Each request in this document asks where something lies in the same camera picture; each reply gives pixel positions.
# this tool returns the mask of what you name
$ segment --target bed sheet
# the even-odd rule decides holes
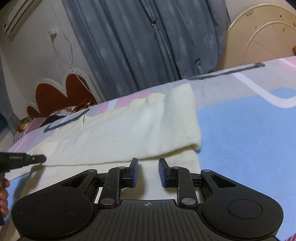
[[[257,68],[250,66],[231,69],[234,73],[224,70],[153,87],[97,105],[86,115],[94,116],[126,106],[134,98],[166,93],[177,85],[190,83],[202,132],[202,148],[198,152],[201,168],[212,169],[278,201],[284,210],[284,221],[277,238],[295,241],[296,57],[268,61]],[[80,114],[58,120],[52,126]],[[50,132],[43,133],[44,128],[23,137],[11,151],[27,151],[45,139]],[[8,189],[10,209],[27,176],[12,181]]]

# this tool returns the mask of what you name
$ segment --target red striped fabric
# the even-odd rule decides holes
[[[296,241],[296,234],[288,238],[286,241]]]

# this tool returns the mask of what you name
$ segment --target human hand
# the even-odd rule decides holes
[[[10,182],[4,178],[3,180],[3,189],[0,191],[0,211],[3,217],[6,217],[9,213],[8,210],[8,192],[5,188],[10,186]]]

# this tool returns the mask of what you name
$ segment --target metal screw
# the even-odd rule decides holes
[[[100,202],[104,206],[109,206],[109,205],[112,205],[113,203],[115,203],[114,199],[112,199],[112,198],[103,198]]]
[[[193,198],[184,198],[184,199],[182,199],[181,203],[189,206],[189,205],[195,204],[196,201]]]

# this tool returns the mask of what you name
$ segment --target cloud-shaped headboard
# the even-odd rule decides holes
[[[36,118],[48,117],[54,111],[76,106],[86,99],[91,100],[92,104],[99,102],[87,74],[76,68],[65,73],[62,84],[52,79],[42,79],[36,87],[35,98],[35,102],[28,104],[27,113]]]

